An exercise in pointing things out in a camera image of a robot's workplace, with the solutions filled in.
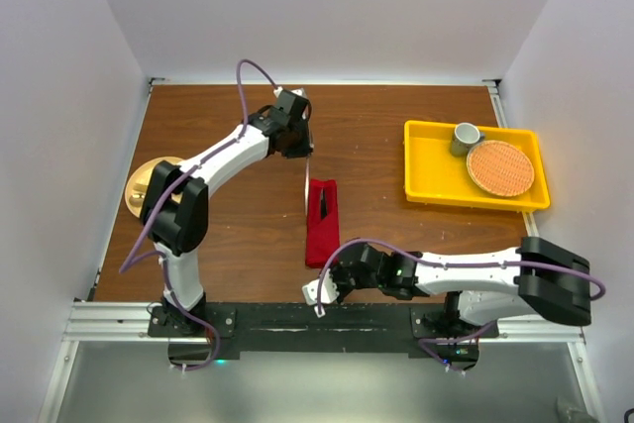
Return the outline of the silver knife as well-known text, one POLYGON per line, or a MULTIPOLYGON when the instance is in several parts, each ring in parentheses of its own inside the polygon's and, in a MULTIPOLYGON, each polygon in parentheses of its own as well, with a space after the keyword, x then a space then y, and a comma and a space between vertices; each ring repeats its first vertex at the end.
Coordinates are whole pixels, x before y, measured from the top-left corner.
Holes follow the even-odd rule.
POLYGON ((320 191, 319 211, 320 211, 320 218, 321 219, 325 219, 328 216, 328 201, 327 201, 327 197, 326 197, 326 189, 325 188, 323 188, 320 191))

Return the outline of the silver fork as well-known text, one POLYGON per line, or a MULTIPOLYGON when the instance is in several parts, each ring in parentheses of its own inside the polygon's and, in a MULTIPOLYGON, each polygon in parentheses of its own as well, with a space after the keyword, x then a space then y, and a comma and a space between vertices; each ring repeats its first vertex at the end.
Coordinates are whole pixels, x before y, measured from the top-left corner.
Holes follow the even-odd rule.
POLYGON ((304 177, 304 213, 305 217, 308 217, 308 208, 309 208, 309 190, 310 190, 310 159, 311 157, 306 158, 305 160, 305 177, 304 177))

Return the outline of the red cloth napkin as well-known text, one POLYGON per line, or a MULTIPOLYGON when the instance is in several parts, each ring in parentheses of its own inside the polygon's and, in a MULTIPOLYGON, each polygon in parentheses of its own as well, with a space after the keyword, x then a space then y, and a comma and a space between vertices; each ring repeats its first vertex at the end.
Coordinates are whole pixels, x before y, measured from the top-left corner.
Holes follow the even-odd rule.
POLYGON ((335 180, 310 179, 309 208, 306 218, 305 265, 322 268, 340 246, 338 189, 335 180), (320 218, 320 191, 326 189, 328 216, 320 218))

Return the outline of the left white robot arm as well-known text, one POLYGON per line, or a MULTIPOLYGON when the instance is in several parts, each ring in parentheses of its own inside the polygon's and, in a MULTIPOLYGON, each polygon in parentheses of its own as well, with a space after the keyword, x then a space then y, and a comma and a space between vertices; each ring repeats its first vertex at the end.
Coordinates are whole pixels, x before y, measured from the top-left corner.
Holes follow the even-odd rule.
POLYGON ((278 88, 275 101, 247 117, 227 137, 178 164, 155 165, 141 209, 144 233, 167 270, 164 299, 173 306, 169 322, 183 336, 205 324, 205 291, 198 248, 209 224, 209 202, 221 186, 250 165, 280 154, 303 159, 313 148, 312 105, 302 89, 278 88))

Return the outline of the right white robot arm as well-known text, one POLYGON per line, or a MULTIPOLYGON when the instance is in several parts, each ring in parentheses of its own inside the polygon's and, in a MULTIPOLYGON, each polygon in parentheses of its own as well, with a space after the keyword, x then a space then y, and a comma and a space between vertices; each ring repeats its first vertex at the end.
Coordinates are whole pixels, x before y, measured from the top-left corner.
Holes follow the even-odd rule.
POLYGON ((584 327, 591 303, 605 288, 588 260, 540 237, 517 247, 471 255, 405 252, 386 242, 354 239, 326 261, 315 288, 318 315, 356 289, 377 289, 399 300, 457 294, 441 313, 444 330, 464 336, 474 326, 524 314, 584 327))

